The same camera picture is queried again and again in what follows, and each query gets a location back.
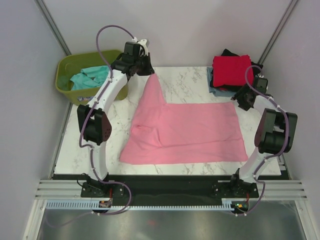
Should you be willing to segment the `pink t shirt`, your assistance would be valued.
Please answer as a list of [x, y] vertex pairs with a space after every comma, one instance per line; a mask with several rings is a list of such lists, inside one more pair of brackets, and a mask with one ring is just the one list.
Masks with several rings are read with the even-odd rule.
[[131, 165], [245, 162], [248, 156], [231, 102], [167, 103], [152, 74], [131, 121], [120, 162]]

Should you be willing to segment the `olive green plastic bin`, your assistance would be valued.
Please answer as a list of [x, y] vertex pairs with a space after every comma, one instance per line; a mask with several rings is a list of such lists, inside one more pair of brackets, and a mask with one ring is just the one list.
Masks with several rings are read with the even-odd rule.
[[69, 55], [63, 58], [58, 66], [55, 77], [56, 89], [65, 95], [74, 105], [86, 105], [100, 90], [101, 87], [88, 88], [82, 90], [72, 90], [73, 83], [71, 77], [81, 72], [81, 69], [97, 66], [108, 66], [106, 62], [113, 63], [120, 55], [119, 50], [106, 50], [102, 52], [104, 59], [98, 52], [81, 53]]

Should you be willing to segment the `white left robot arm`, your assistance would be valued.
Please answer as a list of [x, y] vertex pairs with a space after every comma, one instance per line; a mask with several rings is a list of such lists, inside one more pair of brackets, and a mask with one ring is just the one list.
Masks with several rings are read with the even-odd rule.
[[96, 95], [77, 108], [79, 146], [89, 149], [89, 172], [82, 185], [81, 197], [103, 198], [110, 192], [106, 164], [106, 143], [112, 133], [107, 113], [118, 93], [134, 75], [154, 74], [148, 40], [128, 41], [123, 52], [108, 67], [106, 79]]

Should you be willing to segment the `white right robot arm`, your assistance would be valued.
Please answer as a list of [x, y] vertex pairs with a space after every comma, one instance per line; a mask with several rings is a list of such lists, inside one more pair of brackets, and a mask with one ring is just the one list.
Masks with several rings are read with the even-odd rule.
[[284, 111], [266, 94], [268, 80], [256, 76], [253, 85], [244, 85], [231, 99], [247, 111], [257, 110], [261, 119], [254, 137], [255, 149], [248, 161], [231, 176], [230, 193], [235, 197], [257, 197], [260, 174], [273, 158], [287, 153], [293, 146], [298, 115]]

